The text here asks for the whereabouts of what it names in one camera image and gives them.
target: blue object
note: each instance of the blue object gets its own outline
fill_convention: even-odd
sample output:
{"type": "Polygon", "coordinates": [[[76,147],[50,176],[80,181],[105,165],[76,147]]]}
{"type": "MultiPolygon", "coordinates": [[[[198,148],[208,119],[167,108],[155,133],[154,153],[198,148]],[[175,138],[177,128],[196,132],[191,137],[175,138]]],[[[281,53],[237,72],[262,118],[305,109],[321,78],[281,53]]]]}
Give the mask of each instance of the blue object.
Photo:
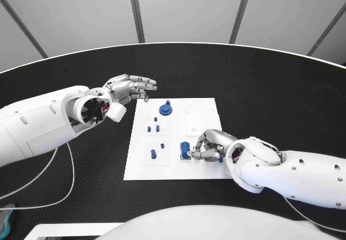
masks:
{"type": "Polygon", "coordinates": [[[185,141],[183,141],[180,143],[180,150],[181,150],[181,158],[190,159],[190,157],[187,155],[187,152],[190,151],[190,144],[185,141]]]}
{"type": "MultiPolygon", "coordinates": [[[[8,204],[4,206],[4,208],[14,208],[15,205],[14,204],[8,204]]],[[[8,211],[5,217],[4,217],[4,221],[2,221],[2,231],[0,232],[0,240],[2,240],[8,234],[10,234],[10,231],[11,231],[11,226],[10,226],[10,222],[11,221],[11,215],[12,215],[12,210],[8,211]]]]}
{"type": "Polygon", "coordinates": [[[151,152],[151,158],[155,159],[157,158],[155,150],[152,149],[149,152],[151,152]]]}
{"type": "Polygon", "coordinates": [[[168,100],[167,100],[165,104],[159,106],[158,111],[162,116],[167,116],[171,114],[172,109],[171,109],[171,103],[168,100]]]}

